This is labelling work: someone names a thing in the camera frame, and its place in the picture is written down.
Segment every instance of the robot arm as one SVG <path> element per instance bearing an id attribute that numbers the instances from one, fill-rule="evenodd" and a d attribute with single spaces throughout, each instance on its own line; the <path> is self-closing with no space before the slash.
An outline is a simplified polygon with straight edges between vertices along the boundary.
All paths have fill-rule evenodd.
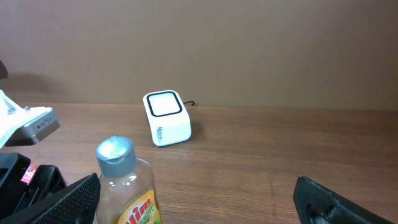
<path id="1" fill-rule="evenodd" d="M 7 76 L 0 61 L 0 80 Z M 60 126 L 52 108 L 21 108 L 0 90 L 0 148 L 37 144 Z"/>

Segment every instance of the screw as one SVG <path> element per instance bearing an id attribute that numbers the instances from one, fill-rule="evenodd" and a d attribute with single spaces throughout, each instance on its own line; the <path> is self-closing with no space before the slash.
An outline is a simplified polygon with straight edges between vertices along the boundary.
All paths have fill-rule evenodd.
<path id="1" fill-rule="evenodd" d="M 17 110 L 15 110 L 15 108 L 8 108 L 8 114 L 14 114 L 17 112 Z"/>

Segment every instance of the brown wall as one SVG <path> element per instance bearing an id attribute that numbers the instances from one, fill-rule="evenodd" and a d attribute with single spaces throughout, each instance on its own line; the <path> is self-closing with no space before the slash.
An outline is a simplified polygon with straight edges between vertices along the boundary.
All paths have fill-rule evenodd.
<path id="1" fill-rule="evenodd" d="M 2 0 L 17 101 L 398 109 L 396 0 Z"/>

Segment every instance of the black object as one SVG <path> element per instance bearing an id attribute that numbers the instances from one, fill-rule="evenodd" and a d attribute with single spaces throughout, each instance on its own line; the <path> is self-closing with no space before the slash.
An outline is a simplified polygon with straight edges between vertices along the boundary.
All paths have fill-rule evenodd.
<path id="1" fill-rule="evenodd" d="M 0 61 L 0 79 L 7 77 L 8 77 L 8 71 L 6 69 L 6 66 L 4 66 L 4 64 Z"/>
<path id="2" fill-rule="evenodd" d="M 0 224 L 91 224 L 99 200 L 100 180 L 93 173 L 30 208 L 1 220 Z"/>
<path id="3" fill-rule="evenodd" d="M 185 104 L 185 105 L 186 105 L 187 103 L 191 103 L 191 106 L 194 106 L 194 105 L 195 105 L 195 102 L 194 102 L 193 100 L 183 102 L 183 104 Z"/>
<path id="4" fill-rule="evenodd" d="M 100 180 L 91 174 L 66 187 L 55 166 L 39 166 L 29 184 L 21 181 L 30 159 L 0 154 L 0 224 L 93 223 Z"/>
<path id="5" fill-rule="evenodd" d="M 299 177 L 293 195 L 303 224 L 391 224 L 308 177 Z"/>

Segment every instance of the wooden table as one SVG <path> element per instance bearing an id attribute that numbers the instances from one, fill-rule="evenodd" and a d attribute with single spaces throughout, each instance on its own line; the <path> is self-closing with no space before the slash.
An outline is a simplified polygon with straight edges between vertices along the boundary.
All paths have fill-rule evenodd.
<path id="1" fill-rule="evenodd" d="M 45 106 L 62 127 L 1 152 L 54 164 L 72 183 L 100 171 L 102 140 L 129 137 L 153 166 L 164 223 L 299 223 L 300 175 L 398 223 L 398 112 L 189 106 L 191 139 L 158 148 L 143 106 Z"/>

